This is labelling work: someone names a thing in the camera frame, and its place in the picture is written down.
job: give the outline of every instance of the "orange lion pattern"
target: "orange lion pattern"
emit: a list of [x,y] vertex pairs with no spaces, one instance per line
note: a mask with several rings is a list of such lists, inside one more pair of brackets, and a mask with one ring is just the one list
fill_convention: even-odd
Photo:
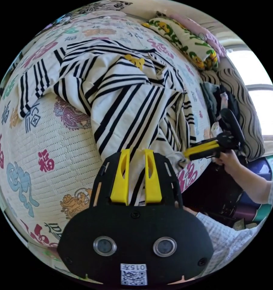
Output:
[[70,220],[79,212],[89,208],[92,189],[80,188],[76,190],[74,196],[66,194],[60,201],[62,206],[61,212],[64,212],[66,219]]
[[11,118],[10,118],[10,129],[12,127],[15,127],[17,122],[19,120],[19,116],[18,116],[18,113],[17,113],[17,109],[13,109],[12,113],[11,113]]

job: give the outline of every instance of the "hand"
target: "hand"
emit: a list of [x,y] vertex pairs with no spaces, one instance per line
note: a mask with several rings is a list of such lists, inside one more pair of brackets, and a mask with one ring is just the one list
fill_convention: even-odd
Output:
[[[175,202],[175,207],[176,208],[178,208],[179,207],[179,203],[176,201]],[[183,206],[183,209],[185,210],[185,211],[188,211],[190,214],[193,214],[194,216],[196,216],[198,213],[197,212],[195,212],[195,211],[193,211],[193,210],[191,210],[190,208],[187,208],[187,207],[185,207],[185,206]]]
[[225,171],[230,175],[234,175],[241,167],[241,163],[233,150],[226,153],[221,152],[220,158],[216,158],[215,162],[220,166],[224,165]]

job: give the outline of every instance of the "black device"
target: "black device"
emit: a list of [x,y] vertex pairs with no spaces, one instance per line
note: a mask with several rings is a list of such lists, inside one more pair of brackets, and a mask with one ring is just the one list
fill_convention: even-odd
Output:
[[89,208],[63,230],[57,248],[62,261],[76,276],[108,288],[149,289],[199,275],[213,246],[202,222],[183,209],[169,160],[145,150],[146,206],[129,206],[126,185],[120,186],[129,171],[124,151],[104,161]]

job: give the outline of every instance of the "quilted mattress cover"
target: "quilted mattress cover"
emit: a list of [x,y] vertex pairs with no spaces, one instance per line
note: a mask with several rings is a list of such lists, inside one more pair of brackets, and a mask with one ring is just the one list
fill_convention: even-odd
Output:
[[[19,79],[49,51],[92,38],[114,40],[132,49],[156,49],[184,81],[196,142],[207,138],[210,128],[199,73],[166,39],[141,26],[140,20],[120,12],[96,19],[80,15],[44,33],[14,70],[0,101],[0,187],[19,224],[43,246],[56,247],[68,221],[89,207],[103,160],[90,117],[54,93],[39,98],[21,120]],[[201,159],[186,165],[178,174],[181,190],[195,182],[209,163]]]

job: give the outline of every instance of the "lens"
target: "lens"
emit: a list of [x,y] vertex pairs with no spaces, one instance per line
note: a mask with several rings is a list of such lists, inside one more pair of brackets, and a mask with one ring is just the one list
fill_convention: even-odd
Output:
[[117,250],[113,239],[109,237],[98,237],[93,243],[94,251],[101,256],[111,256]]
[[153,250],[159,257],[169,257],[176,251],[176,241],[169,237],[162,237],[154,243]]

